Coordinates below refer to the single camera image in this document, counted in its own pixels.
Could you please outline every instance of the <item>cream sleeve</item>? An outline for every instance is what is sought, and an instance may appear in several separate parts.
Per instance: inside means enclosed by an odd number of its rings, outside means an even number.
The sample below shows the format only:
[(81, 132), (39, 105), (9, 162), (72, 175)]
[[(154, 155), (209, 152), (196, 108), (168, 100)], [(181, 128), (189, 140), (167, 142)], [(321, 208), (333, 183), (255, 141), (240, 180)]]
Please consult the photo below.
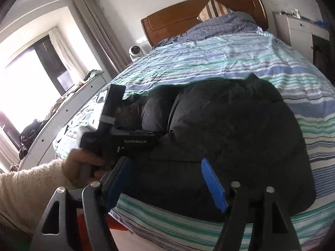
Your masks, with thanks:
[(33, 234), (59, 186), (74, 189), (62, 172), (62, 160), (0, 174), (0, 223)]

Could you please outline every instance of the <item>white nightstand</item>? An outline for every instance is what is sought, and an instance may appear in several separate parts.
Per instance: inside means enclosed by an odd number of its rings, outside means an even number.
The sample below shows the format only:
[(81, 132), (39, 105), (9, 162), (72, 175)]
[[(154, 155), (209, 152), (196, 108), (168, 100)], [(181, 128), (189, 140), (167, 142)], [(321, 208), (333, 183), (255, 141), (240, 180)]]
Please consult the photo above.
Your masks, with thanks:
[(329, 41), (329, 32), (313, 22), (288, 15), (274, 14), (274, 19), (278, 38), (314, 63), (314, 48), (322, 39)]

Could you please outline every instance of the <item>black jacket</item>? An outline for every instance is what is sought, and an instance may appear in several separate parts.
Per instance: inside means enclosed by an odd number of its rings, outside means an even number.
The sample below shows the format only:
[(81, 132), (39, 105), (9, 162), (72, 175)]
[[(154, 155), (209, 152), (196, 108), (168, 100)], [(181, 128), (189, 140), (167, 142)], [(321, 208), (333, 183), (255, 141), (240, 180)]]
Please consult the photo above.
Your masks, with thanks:
[(298, 122), (275, 87), (254, 74), (158, 87), (134, 107), (143, 129), (166, 134), (155, 148), (131, 156), (125, 194), (184, 216), (224, 221), (202, 177), (206, 157), (225, 190), (232, 181), (272, 186), (291, 215), (315, 201)]

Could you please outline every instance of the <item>blue striped duvet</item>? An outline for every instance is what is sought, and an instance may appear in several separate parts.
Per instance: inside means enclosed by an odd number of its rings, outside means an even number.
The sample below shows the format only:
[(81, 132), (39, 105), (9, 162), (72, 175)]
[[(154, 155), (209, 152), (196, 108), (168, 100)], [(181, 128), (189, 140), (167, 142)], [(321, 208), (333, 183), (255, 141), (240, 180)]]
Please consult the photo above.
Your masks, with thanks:
[[(212, 77), (245, 78), (255, 73), (271, 82), (294, 112), (301, 127), (316, 185), (317, 199), (292, 218), (303, 250), (318, 245), (335, 217), (335, 88), (298, 52), (262, 32), (217, 36), (158, 47), (124, 70), (113, 84), (145, 94), (158, 85), (185, 84)], [(54, 141), (66, 157), (75, 145), (78, 126), (89, 121), (95, 99)], [(184, 218), (122, 195), (111, 214), (138, 235), (166, 250), (212, 250), (222, 224)], [(251, 225), (241, 250), (247, 250)]]

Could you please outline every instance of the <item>beige curtain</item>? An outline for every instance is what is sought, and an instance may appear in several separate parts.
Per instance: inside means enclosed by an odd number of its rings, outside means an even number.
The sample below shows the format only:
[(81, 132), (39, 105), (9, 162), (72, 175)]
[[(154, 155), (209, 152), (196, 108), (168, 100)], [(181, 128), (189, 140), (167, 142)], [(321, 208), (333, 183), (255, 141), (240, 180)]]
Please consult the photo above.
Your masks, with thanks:
[(74, 84), (78, 85), (82, 83), (87, 73), (83, 68), (81, 68), (77, 60), (72, 55), (70, 48), (68, 47), (67, 42), (59, 29), (57, 27), (51, 29), (49, 31), (49, 37), (57, 55), (69, 72)]
[(0, 127), (0, 169), (9, 172), (11, 164), (19, 164), (19, 151)]
[(130, 57), (121, 47), (99, 5), (95, 0), (74, 0), (74, 3), (93, 36), (112, 61), (116, 73), (122, 72), (131, 62)]

